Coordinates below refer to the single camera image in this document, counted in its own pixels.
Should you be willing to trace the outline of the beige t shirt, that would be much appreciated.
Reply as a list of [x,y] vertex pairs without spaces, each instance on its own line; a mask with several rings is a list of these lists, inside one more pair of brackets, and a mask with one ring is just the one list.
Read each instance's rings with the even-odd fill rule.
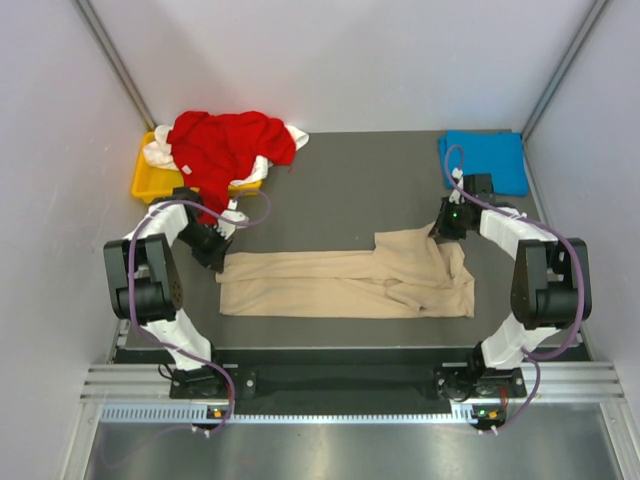
[[475,279],[432,227],[378,232],[371,250],[235,253],[218,274],[228,316],[458,318],[475,313]]

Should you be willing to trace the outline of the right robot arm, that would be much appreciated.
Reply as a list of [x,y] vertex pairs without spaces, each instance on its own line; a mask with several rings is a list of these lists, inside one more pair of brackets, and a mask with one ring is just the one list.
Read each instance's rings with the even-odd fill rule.
[[592,308],[588,250],[581,239],[560,239],[507,203],[495,200],[488,174],[449,175],[453,192],[442,199],[436,240],[463,240],[470,232],[493,242],[514,261],[510,308],[497,331],[479,342],[463,367],[436,369],[440,396],[455,402],[521,396],[519,369],[540,344],[562,330],[577,329]]

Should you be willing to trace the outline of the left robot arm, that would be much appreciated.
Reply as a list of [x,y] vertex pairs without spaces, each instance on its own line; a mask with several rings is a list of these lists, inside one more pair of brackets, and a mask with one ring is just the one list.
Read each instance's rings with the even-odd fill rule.
[[171,247],[185,243],[205,268],[220,273],[232,236],[248,218],[231,200],[212,225],[201,196],[179,187],[154,200],[136,228],[104,245],[109,297],[115,315],[131,323],[141,336],[169,353],[173,367],[158,371],[171,381],[174,399],[221,398],[229,392],[225,370],[211,341],[193,325]]

